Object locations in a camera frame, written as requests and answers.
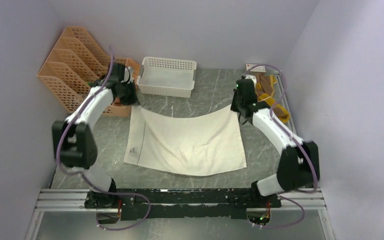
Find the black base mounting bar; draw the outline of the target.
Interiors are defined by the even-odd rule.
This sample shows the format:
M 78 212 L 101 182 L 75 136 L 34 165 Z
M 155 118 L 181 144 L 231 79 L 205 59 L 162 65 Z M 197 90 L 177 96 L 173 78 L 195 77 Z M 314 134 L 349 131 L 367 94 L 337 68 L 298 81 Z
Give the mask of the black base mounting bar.
M 245 220 L 249 209 L 279 208 L 277 195 L 261 196 L 253 188 L 119 188 L 118 195 L 89 191 L 85 209 L 115 210 L 122 221 L 168 218 Z

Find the orange plastic file organizer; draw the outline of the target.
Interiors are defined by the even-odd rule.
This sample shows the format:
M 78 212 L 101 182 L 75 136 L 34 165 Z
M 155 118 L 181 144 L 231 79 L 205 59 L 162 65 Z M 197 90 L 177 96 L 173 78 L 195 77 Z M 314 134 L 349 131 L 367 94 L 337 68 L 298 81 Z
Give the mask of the orange plastic file organizer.
M 109 63 L 110 56 L 85 28 L 67 26 L 37 78 L 71 114 L 86 99 L 92 82 L 107 73 Z

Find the brown yellow towel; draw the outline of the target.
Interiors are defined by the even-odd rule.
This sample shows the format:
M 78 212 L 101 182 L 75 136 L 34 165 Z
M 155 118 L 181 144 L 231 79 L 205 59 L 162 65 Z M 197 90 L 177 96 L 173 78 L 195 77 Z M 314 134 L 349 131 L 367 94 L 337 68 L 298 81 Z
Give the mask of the brown yellow towel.
M 275 104 L 274 85 L 278 81 L 273 74 L 264 75 L 263 73 L 256 73 L 254 76 L 256 78 L 255 93 L 257 95 L 257 101 L 263 101 L 272 107 Z M 273 111 L 282 123 L 286 124 L 290 120 L 290 113 L 280 104 L 277 103 Z

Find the white plastic basket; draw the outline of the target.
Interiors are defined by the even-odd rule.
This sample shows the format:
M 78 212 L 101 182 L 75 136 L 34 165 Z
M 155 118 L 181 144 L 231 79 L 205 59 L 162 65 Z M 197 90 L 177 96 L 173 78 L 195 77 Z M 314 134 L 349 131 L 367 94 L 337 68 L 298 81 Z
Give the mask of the white plastic basket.
M 190 98 L 197 62 L 147 56 L 142 60 L 137 86 L 142 94 Z

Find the aluminium frame rail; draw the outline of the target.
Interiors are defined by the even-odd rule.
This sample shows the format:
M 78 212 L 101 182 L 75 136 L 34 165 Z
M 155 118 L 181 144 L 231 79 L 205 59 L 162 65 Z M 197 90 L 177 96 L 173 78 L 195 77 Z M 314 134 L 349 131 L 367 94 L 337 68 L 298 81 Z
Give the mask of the aluminium frame rail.
M 207 177 L 181 176 L 123 162 L 130 127 L 127 117 L 101 117 L 94 136 L 98 162 L 119 189 L 233 189 L 272 174 L 279 154 L 249 124 L 240 131 L 247 168 Z M 79 176 L 57 170 L 50 188 L 41 190 L 28 239 L 38 240 L 332 240 L 333 229 L 321 190 L 291 192 L 281 207 L 251 208 L 247 219 L 230 217 L 121 220 L 114 209 L 86 209 L 89 189 Z

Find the cream white towel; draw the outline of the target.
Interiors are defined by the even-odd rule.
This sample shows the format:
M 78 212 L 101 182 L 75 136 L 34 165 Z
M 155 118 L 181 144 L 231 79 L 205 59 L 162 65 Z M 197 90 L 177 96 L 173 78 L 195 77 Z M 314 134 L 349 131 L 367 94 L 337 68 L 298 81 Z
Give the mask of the cream white towel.
M 195 177 L 245 169 L 237 116 L 229 106 L 191 118 L 164 116 L 133 106 L 123 161 Z

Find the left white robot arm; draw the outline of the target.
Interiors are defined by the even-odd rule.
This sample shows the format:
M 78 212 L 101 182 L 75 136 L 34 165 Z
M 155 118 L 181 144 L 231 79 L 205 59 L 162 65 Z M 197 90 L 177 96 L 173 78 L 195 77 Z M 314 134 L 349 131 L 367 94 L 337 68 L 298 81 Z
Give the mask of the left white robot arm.
M 89 185 L 85 204 L 93 208 L 112 208 L 119 200 L 115 181 L 96 163 L 98 147 L 93 136 L 97 120 L 112 103 L 138 103 L 131 66 L 109 63 L 107 74 L 92 82 L 80 106 L 51 127 L 57 165 L 66 175 L 80 175 Z

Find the small white red box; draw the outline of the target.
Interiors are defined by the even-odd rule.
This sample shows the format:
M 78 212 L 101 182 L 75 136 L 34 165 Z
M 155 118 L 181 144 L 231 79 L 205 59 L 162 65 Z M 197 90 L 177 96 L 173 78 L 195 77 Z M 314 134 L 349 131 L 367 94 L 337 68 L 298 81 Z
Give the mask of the small white red box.
M 267 71 L 264 64 L 247 63 L 245 68 L 247 73 L 265 73 Z

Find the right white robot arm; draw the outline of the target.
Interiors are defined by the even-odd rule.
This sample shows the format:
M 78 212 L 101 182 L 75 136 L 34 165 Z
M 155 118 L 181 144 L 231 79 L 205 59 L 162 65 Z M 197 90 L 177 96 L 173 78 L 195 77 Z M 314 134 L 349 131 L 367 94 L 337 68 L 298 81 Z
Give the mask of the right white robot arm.
M 256 83 L 253 75 L 237 80 L 230 109 L 260 130 L 280 155 L 276 172 L 251 185 L 254 190 L 250 202 L 262 207 L 270 195 L 295 191 L 309 184 L 316 188 L 320 168 L 317 144 L 297 136 L 279 120 L 268 103 L 258 101 Z

